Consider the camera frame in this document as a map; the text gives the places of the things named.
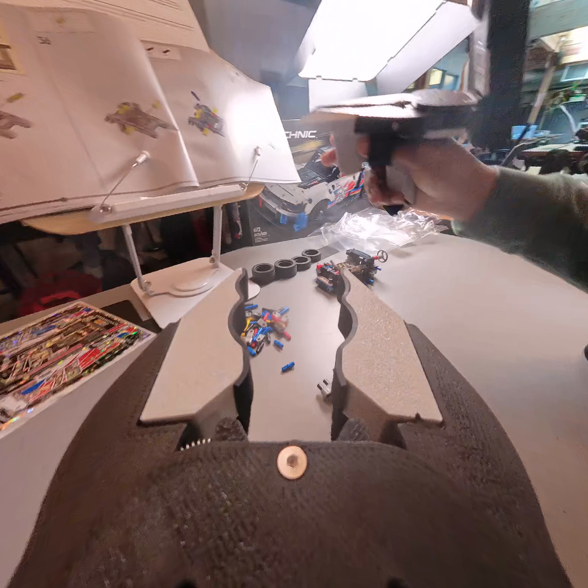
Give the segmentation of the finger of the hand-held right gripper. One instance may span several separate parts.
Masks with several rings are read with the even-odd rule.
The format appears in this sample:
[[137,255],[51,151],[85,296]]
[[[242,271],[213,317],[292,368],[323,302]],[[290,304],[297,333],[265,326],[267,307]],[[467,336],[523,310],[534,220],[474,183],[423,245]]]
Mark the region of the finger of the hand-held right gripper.
[[334,117],[411,119],[416,117],[416,99],[409,93],[374,96],[323,105],[310,113],[311,121],[326,121]]

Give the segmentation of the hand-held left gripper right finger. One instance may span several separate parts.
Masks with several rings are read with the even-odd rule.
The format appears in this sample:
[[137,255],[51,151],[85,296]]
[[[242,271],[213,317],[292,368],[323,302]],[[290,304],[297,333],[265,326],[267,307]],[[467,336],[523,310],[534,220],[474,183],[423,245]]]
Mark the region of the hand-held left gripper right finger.
[[339,269],[336,298],[343,341],[334,359],[332,440],[354,419],[374,442],[390,442],[401,424],[443,425],[405,321],[349,269]]

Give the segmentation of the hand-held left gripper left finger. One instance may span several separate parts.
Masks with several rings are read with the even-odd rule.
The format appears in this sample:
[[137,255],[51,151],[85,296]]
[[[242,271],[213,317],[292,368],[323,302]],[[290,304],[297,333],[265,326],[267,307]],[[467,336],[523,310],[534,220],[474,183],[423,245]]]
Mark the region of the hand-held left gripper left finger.
[[141,425],[186,423],[197,432],[214,432],[228,417],[249,430],[254,385],[241,338],[248,286],[246,270],[232,270],[171,324],[171,341]]

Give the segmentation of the lego instruction booklet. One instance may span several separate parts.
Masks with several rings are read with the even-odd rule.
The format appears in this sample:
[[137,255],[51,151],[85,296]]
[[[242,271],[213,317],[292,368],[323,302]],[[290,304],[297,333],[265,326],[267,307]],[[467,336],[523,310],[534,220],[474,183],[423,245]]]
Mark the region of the lego instruction booklet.
[[210,49],[141,40],[116,16],[1,1],[1,223],[300,180],[271,90]]

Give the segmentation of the person's right forearm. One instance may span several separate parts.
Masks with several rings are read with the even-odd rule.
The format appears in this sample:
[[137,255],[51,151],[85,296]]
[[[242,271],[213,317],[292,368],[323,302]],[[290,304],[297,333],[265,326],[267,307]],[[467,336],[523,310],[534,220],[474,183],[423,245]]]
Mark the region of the person's right forearm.
[[452,230],[587,291],[587,183],[574,176],[500,168],[483,209]]

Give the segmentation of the pile of small lego pieces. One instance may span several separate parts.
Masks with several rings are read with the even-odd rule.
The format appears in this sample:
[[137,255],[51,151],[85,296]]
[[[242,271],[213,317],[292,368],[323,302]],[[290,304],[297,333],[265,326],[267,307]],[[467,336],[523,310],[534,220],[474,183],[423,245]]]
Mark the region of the pile of small lego pieces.
[[291,341],[289,313],[289,306],[271,309],[257,304],[246,305],[245,326],[240,335],[246,349],[248,345],[256,349],[256,357],[270,346],[282,350],[284,342]]

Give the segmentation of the partly built lego car chassis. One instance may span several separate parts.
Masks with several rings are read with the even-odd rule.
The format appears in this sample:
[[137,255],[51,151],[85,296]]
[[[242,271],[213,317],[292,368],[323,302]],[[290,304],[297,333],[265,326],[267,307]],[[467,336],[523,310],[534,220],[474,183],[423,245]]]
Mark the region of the partly built lego car chassis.
[[337,290],[342,269],[348,270],[361,283],[372,286],[381,267],[378,263],[385,263],[388,260],[388,253],[381,249],[376,255],[367,254],[357,249],[348,249],[346,259],[339,263],[332,260],[322,261],[316,265],[316,286],[332,295]]

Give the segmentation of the lego sticker sheet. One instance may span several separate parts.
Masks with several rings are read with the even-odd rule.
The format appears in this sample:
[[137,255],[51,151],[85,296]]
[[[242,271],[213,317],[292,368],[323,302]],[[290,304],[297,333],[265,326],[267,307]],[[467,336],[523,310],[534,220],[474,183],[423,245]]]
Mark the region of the lego sticker sheet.
[[155,334],[80,300],[1,335],[1,431],[21,424]]

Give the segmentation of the black lego set box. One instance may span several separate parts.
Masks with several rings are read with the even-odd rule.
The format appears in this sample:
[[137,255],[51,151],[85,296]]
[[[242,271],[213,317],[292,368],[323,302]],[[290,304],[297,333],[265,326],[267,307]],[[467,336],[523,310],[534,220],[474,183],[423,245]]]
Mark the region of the black lego set box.
[[415,90],[457,91],[474,1],[321,1],[293,59],[282,121],[300,180],[247,201],[253,245],[305,236],[362,197],[364,172],[324,166],[329,134],[301,120],[340,101]]

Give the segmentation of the person's right hand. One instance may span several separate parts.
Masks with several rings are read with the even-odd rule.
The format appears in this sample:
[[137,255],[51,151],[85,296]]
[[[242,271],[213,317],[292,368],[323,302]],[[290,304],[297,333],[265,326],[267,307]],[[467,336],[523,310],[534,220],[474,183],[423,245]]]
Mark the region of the person's right hand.
[[453,139],[401,145],[391,162],[415,185],[413,208],[459,222],[483,210],[499,178],[498,168],[481,163]]

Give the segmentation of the white book stand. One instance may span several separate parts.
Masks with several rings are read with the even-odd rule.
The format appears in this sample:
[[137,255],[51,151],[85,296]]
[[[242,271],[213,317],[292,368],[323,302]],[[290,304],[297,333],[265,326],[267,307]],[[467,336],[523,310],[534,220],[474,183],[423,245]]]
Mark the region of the white book stand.
[[[221,264],[220,258],[222,207],[225,204],[237,202],[246,195],[261,153],[260,146],[254,147],[252,170],[246,182],[160,196],[119,195],[114,197],[114,190],[111,190],[102,202],[91,209],[30,217],[22,220],[22,223],[39,231],[62,236],[121,227],[136,276],[138,297],[142,299],[146,309],[153,313],[152,304],[156,297],[195,299],[216,289],[225,280],[226,269]],[[198,262],[197,267],[188,270],[185,277],[158,278],[156,285],[153,285],[141,270],[131,225],[205,208],[213,209],[212,251],[209,259]]]

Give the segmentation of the black mat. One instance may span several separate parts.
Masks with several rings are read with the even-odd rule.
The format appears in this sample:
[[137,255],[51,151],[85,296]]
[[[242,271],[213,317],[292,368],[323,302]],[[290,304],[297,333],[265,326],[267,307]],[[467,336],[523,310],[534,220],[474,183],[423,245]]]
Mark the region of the black mat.
[[122,300],[120,302],[104,306],[101,309],[106,313],[114,315],[129,323],[133,323],[134,325],[151,331],[155,334],[160,333],[162,330],[158,326],[157,322],[150,316],[146,319],[142,319],[133,303],[129,300]]

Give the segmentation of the clear plastic bag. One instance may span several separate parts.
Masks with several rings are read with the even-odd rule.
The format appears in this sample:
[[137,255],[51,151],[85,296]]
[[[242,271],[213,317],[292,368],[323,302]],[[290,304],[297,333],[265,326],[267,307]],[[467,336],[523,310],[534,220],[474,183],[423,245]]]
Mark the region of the clear plastic bag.
[[340,220],[324,224],[313,236],[323,246],[357,249],[368,254],[391,252],[426,237],[450,230],[450,223],[414,209],[403,209],[395,215],[385,210],[366,208],[357,213],[346,212]]

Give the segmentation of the red plastic container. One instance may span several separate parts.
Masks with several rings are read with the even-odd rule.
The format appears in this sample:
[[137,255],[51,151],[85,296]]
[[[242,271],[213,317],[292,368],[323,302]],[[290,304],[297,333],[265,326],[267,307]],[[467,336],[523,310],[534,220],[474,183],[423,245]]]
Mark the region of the red plastic container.
[[71,303],[101,291],[101,279],[86,273],[75,270],[46,273],[22,291],[18,317]]

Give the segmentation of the printed white task sheet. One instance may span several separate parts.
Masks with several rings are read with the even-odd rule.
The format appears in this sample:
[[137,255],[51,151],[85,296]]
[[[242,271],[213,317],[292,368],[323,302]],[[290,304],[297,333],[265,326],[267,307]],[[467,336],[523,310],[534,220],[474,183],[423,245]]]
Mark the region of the printed white task sheet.
[[189,1],[57,1],[126,20],[141,40],[209,51]]

